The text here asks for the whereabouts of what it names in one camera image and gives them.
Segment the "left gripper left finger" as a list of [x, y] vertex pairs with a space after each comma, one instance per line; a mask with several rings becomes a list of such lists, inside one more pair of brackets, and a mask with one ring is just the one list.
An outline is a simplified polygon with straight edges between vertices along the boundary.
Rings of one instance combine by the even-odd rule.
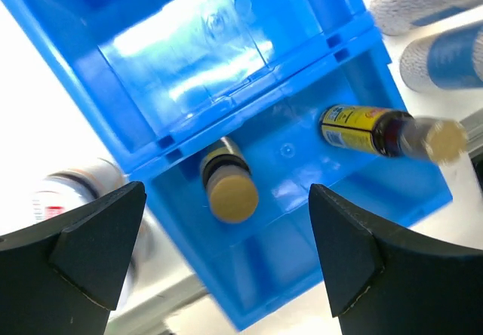
[[146, 203], [131, 182], [1, 237], [3, 334], [102, 334], [116, 310]]

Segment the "yellow-label brown bottle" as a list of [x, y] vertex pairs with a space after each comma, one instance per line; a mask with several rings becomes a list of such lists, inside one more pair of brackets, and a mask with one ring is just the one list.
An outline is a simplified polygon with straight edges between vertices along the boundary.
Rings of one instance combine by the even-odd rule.
[[251, 169], [240, 148], [229, 137], [209, 145], [200, 164], [202, 185], [212, 214], [225, 223], [241, 223], [259, 204]]
[[442, 165], [455, 162], [467, 150], [467, 132], [459, 122], [413, 117], [397, 109], [334, 105], [321, 114], [318, 126], [332, 146], [387, 158]]

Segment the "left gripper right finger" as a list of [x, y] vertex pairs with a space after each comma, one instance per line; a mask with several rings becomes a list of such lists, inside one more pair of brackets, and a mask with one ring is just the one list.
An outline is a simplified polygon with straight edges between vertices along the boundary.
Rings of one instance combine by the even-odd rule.
[[344, 334], [480, 334], [482, 252], [406, 229], [314, 184], [309, 216]]

